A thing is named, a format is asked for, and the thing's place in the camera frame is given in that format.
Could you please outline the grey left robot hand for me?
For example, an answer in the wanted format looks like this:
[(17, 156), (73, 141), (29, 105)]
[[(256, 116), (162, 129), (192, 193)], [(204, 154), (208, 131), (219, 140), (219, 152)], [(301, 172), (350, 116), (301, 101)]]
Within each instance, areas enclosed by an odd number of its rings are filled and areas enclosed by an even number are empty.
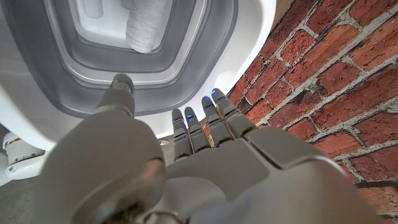
[(287, 131), (258, 128), (219, 89), (172, 111), (175, 159), (134, 117), (134, 85), (114, 76), (95, 112), (50, 151), (34, 223), (380, 223), (346, 172)]

